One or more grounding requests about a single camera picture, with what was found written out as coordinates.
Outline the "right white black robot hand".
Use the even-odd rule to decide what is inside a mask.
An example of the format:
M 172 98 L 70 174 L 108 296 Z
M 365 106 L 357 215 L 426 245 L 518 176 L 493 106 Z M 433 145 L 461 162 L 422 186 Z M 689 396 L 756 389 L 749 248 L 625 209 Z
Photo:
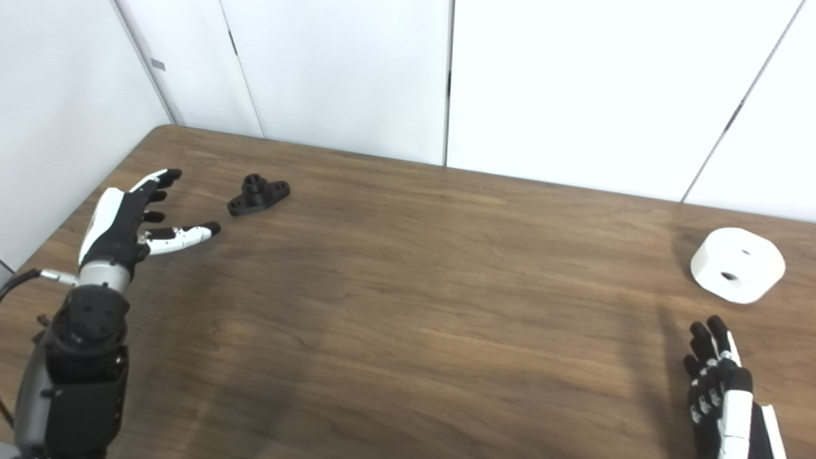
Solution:
M 775 409 L 755 401 L 753 375 L 724 320 L 695 321 L 690 332 L 692 352 L 683 364 L 697 457 L 785 458 Z

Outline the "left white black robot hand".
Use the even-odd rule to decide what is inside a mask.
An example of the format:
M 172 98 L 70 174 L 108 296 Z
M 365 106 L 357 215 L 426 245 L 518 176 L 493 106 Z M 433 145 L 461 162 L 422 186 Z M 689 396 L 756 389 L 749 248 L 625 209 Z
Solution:
M 132 277 L 137 264 L 149 256 L 180 252 L 217 236 L 221 225 L 215 221 L 140 231 L 145 222 L 164 221 L 163 213 L 147 208 L 165 200 L 166 189 L 181 176 L 179 169 L 162 169 L 146 175 L 130 191 L 105 189 L 79 250 L 80 273 L 96 268 L 101 272 L 126 272 Z

